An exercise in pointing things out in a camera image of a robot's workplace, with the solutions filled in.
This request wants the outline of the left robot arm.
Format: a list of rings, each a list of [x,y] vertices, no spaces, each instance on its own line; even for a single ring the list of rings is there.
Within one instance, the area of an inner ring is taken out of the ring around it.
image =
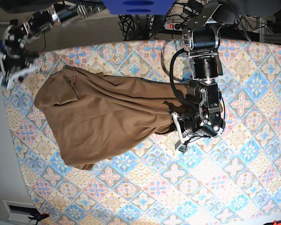
[[[179,141],[175,149],[185,154],[201,138],[221,135],[225,129],[225,105],[216,79],[223,74],[218,55],[220,28],[235,23],[238,14],[230,0],[210,0],[182,28],[184,47],[170,62],[170,86],[178,100],[187,106],[183,113],[169,110]],[[185,54],[192,70],[192,86],[186,96],[176,88],[173,68],[176,58]]]

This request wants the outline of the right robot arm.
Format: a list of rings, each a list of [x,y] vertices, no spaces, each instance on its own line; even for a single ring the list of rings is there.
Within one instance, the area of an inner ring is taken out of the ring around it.
[[[15,81],[23,80],[29,73],[39,70],[39,66],[35,64],[39,53],[27,50],[28,43],[48,32],[55,24],[86,18],[91,9],[80,4],[72,7],[54,4],[47,10],[35,12],[20,25],[12,22],[2,37],[0,86],[9,90]]]

